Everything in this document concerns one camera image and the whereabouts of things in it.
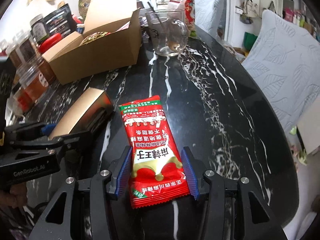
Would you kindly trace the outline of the person left hand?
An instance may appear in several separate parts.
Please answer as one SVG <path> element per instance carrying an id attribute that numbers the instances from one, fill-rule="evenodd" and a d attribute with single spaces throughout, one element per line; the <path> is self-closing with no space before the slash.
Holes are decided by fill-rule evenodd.
<path id="1" fill-rule="evenodd" d="M 11 186 L 9 192 L 1 190 L 0 204 L 13 208 L 23 207 L 28 201 L 27 191 L 26 182 Z"/>

